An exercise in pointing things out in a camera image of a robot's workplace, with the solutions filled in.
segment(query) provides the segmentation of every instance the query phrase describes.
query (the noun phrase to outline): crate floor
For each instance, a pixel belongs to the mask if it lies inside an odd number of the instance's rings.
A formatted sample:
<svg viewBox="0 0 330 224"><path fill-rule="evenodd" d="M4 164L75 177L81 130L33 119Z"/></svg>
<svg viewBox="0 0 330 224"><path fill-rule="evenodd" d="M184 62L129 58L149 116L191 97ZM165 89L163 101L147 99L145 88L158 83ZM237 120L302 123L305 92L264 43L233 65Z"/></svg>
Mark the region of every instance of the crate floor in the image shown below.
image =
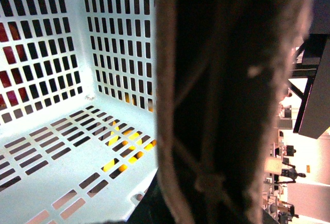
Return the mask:
<svg viewBox="0 0 330 224"><path fill-rule="evenodd" d="M0 148L0 223L128 218L156 172L155 146L96 106L18 136Z"/></svg>

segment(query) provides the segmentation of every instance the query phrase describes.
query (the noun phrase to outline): white plastic crate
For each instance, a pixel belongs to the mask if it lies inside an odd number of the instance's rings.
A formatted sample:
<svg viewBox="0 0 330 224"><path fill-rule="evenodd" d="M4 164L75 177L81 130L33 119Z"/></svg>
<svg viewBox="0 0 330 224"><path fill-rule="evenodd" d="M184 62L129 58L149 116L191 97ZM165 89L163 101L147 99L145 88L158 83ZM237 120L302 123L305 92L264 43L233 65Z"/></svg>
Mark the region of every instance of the white plastic crate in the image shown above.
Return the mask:
<svg viewBox="0 0 330 224"><path fill-rule="evenodd" d="M154 0L0 0L0 223L126 220L156 169Z"/></svg>

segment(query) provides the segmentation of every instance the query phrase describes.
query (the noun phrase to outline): yellow object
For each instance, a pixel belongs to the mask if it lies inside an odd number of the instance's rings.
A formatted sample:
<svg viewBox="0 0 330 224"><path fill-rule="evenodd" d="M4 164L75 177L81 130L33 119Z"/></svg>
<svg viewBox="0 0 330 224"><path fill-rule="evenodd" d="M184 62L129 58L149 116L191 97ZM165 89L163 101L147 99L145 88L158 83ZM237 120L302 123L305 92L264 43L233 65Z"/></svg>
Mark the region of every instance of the yellow object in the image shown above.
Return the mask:
<svg viewBox="0 0 330 224"><path fill-rule="evenodd" d="M145 147L144 147L144 149L145 150L150 150L150 149L152 149L154 146L151 144L151 143L149 143L148 145L146 145Z"/></svg>
<svg viewBox="0 0 330 224"><path fill-rule="evenodd" d="M105 172L109 171L114 166L114 164L115 164L114 160L111 160L103 167L103 171Z"/></svg>
<svg viewBox="0 0 330 224"><path fill-rule="evenodd" d="M154 111L153 101L152 100L148 100L148 110L151 111L151 112Z"/></svg>
<svg viewBox="0 0 330 224"><path fill-rule="evenodd" d="M135 155L138 159L141 158L144 155L144 153L142 151L137 152L137 154Z"/></svg>
<svg viewBox="0 0 330 224"><path fill-rule="evenodd" d="M126 101L127 103L130 103L130 102L129 102L129 94L128 94L128 93L125 93L125 101Z"/></svg>
<svg viewBox="0 0 330 224"><path fill-rule="evenodd" d="M125 164L121 165L121 166L118 168L118 170L121 171L121 172L123 172L123 171L126 170L126 169L127 169L127 166L126 166Z"/></svg>
<svg viewBox="0 0 330 224"><path fill-rule="evenodd" d="M114 144L116 141L118 141L118 138L119 138L118 135L115 135L113 138L111 138L111 139L109 140L108 146L110 146L110 145Z"/></svg>
<svg viewBox="0 0 330 224"><path fill-rule="evenodd" d="M124 134L124 135L128 135L128 134L130 134L131 132L132 132L132 130L126 130L123 134ZM133 140L136 139L139 135L140 135L139 133L135 132L134 134L130 135L130 136L128 137L128 139L130 139L130 140L133 141ZM125 146L125 145L128 144L128 142L127 142L127 141L123 141L122 144ZM138 140L136 141L136 144L137 144L137 145L141 145L141 144L142 144L142 139L138 139ZM134 150L135 147L134 147L134 146L130 146L129 149L130 149L130 150Z"/></svg>
<svg viewBox="0 0 330 224"><path fill-rule="evenodd" d="M136 159L135 157L132 157L130 159L128 159L128 161L131 163L131 164L134 164L138 159Z"/></svg>

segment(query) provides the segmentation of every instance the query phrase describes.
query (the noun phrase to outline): red object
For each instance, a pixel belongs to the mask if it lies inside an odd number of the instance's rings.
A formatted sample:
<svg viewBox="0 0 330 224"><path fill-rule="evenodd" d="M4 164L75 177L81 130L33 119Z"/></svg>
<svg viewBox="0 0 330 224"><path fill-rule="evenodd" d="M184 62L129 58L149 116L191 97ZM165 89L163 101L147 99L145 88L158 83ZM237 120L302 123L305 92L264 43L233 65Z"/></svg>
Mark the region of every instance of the red object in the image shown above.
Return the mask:
<svg viewBox="0 0 330 224"><path fill-rule="evenodd" d="M9 24L9 29L10 29L11 35L12 35L14 40L20 39L20 35L19 35L17 29L14 26ZM0 42L6 42L6 41L8 41L8 37L7 37L6 31L5 31L5 28L4 28L3 24L1 23L0 24ZM23 46L19 45L19 46L16 47L16 49L17 49L19 57L22 58L24 56ZM15 59L14 53L12 51L12 47L11 46L6 46L6 47L3 48L3 50L4 50L4 53L6 55L8 64L16 63L16 59ZM16 84L20 84L20 83L23 82L19 70L17 70L17 69L12 70L11 73L12 73L12 76L13 76ZM13 82L10 82L7 71L1 71L0 72L0 80L1 80L2 85L4 86L4 88L10 87L14 84ZM20 88L19 89L19 94L20 94L21 98L24 99L26 97L25 88ZM18 100L17 100L17 97L15 95L15 92L14 91L9 91L6 94L2 93L0 95L0 106L5 105L4 96L6 96L6 95L9 99L9 102L10 102L11 106L18 105Z"/></svg>

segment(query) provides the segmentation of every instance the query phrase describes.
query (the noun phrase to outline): gray panel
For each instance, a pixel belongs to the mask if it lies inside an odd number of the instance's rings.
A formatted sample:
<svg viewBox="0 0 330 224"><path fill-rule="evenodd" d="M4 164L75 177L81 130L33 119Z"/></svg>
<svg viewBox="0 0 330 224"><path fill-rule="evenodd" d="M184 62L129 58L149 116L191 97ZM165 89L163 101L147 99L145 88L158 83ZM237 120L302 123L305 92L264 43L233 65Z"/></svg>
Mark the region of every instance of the gray panel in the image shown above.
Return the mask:
<svg viewBox="0 0 330 224"><path fill-rule="evenodd" d="M309 94L299 134L317 139L330 126L330 40L328 39Z"/></svg>

